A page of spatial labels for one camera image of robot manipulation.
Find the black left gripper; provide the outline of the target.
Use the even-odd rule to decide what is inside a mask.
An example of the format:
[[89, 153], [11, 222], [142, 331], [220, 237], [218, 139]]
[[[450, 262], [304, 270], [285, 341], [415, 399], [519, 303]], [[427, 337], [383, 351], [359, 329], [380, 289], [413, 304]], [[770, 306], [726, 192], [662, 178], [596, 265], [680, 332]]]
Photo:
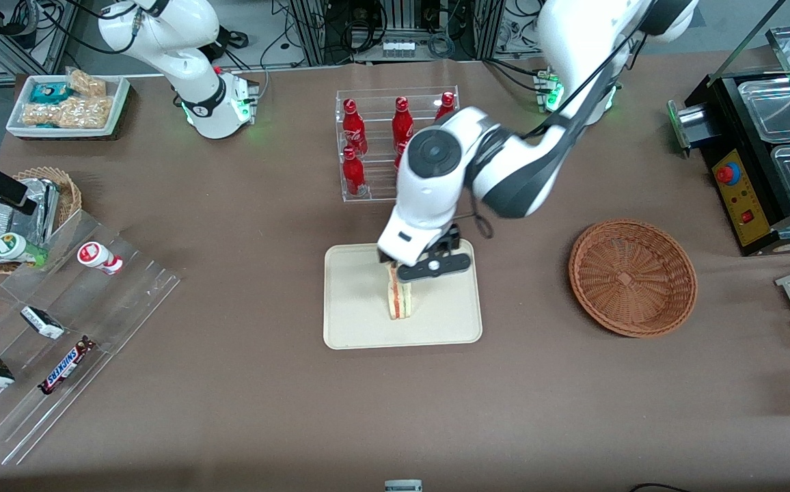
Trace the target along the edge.
[[[441, 237], [428, 246], [428, 258], [444, 258], [454, 254], [460, 248], [461, 229], [457, 223], [451, 223], [448, 230]], [[380, 264], [385, 265], [390, 270], [396, 270], [399, 262], [386, 254], [382, 249], [377, 249], [377, 258]]]

